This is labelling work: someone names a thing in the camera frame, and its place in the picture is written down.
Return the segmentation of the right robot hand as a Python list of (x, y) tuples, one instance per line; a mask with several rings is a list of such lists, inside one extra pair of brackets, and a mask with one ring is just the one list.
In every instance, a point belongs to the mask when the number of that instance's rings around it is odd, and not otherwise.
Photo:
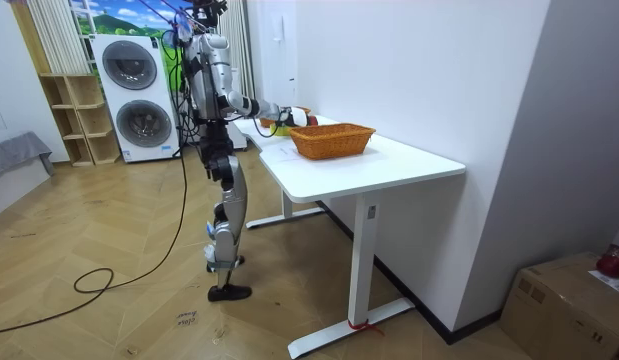
[(305, 127), (308, 125), (308, 115), (299, 107), (282, 107), (280, 120), (287, 127)]

